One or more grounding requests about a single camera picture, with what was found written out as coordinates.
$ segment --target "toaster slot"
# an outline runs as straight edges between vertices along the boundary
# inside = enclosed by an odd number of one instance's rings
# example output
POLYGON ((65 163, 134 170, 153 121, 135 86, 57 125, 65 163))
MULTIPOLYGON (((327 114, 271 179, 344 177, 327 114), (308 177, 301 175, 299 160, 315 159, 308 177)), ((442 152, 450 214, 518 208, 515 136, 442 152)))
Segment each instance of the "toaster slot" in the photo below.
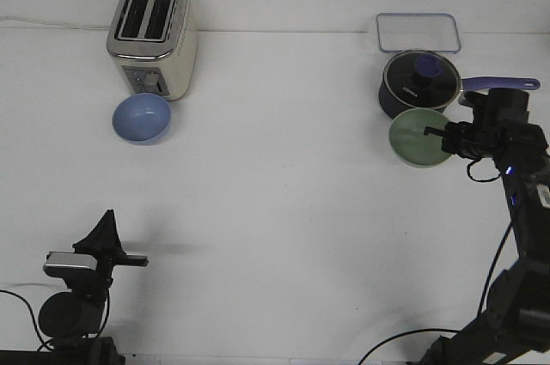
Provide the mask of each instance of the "toaster slot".
POLYGON ((117 40, 163 42, 176 0, 127 0, 117 40))

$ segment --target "white table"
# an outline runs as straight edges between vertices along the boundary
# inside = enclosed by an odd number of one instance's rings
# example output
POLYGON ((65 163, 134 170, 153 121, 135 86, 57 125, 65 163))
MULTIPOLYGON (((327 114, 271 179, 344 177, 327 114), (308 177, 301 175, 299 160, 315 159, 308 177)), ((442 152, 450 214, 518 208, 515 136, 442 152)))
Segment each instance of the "white table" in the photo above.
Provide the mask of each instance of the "white table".
MULTIPOLYGON (((370 34, 201 33, 192 89, 151 147, 111 128, 130 93, 106 37, 0 29, 0 287, 38 311, 64 289, 42 273, 46 254, 114 209, 125 250, 150 257, 113 274, 106 334, 122 352, 353 360, 474 317, 509 221, 502 186, 470 181, 460 158, 394 157, 377 101, 388 55, 370 34)), ((464 77, 541 80, 530 121, 549 131, 550 36, 462 41, 450 59, 464 77)), ((471 119, 456 103, 446 114, 471 119)), ((515 256, 511 240, 498 270, 515 256)), ((0 349, 36 348, 25 307, 1 299, 0 349)), ((373 357, 419 359, 436 337, 373 357)))

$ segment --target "blue handle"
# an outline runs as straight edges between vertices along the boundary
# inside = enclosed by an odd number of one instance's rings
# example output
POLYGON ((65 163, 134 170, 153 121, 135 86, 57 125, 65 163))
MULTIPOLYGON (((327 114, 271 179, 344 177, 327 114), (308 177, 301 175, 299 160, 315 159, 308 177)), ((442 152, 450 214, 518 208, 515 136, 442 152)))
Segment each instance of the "blue handle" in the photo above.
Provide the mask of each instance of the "blue handle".
POLYGON ((483 88, 519 88, 521 90, 536 90, 541 82, 536 79, 521 77, 491 77, 480 76, 462 79, 462 89, 465 92, 483 88))

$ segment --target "pot lid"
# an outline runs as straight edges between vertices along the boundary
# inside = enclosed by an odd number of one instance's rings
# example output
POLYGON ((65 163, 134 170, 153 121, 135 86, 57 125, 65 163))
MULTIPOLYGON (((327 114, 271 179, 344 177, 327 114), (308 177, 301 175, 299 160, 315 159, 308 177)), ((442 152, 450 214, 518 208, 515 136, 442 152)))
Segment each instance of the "pot lid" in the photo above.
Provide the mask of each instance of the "pot lid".
POLYGON ((447 106, 461 88, 455 66, 437 53, 424 50, 394 56, 384 70, 384 83, 397 100, 413 107, 447 106))

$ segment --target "toaster control panel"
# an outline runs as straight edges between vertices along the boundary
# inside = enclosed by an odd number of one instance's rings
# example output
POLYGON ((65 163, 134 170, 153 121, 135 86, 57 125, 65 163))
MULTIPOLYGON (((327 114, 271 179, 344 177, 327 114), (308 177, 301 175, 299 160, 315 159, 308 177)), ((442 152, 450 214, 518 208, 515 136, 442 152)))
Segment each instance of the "toaster control panel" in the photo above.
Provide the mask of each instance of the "toaster control panel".
POLYGON ((159 96, 168 96, 170 92, 164 82, 160 69, 151 67, 147 69, 122 66, 131 88, 136 93, 154 93, 159 96))

